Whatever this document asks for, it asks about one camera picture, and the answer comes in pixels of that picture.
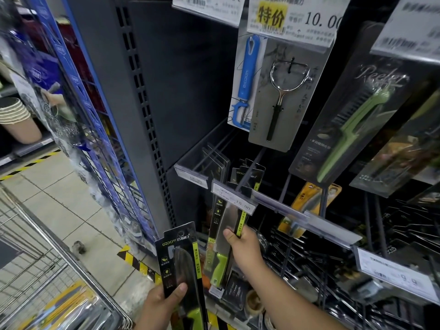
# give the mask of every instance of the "knife blade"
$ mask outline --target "knife blade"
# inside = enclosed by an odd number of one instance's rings
[[[197,277],[194,270],[194,261],[185,249],[174,248],[174,266],[176,269],[177,284],[186,283],[187,292],[180,302],[186,317],[192,319],[191,330],[203,330],[203,318],[197,291]]]
[[[211,277],[211,284],[215,287],[218,287],[223,279],[226,265],[228,263],[229,250],[231,248],[228,241],[223,236],[223,230],[229,228],[234,231],[238,219],[239,212],[237,207],[231,203],[227,203],[217,231],[216,243],[214,244],[214,251],[217,253],[217,259],[219,261]]]

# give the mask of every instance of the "metal wire basket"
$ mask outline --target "metal wire basket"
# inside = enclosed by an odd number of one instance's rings
[[[0,329],[131,329],[69,248],[0,184]]]

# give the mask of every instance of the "gray shelf upright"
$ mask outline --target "gray shelf upright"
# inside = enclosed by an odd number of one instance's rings
[[[171,1],[65,1],[159,235],[195,220],[173,165],[228,114],[237,29]]]

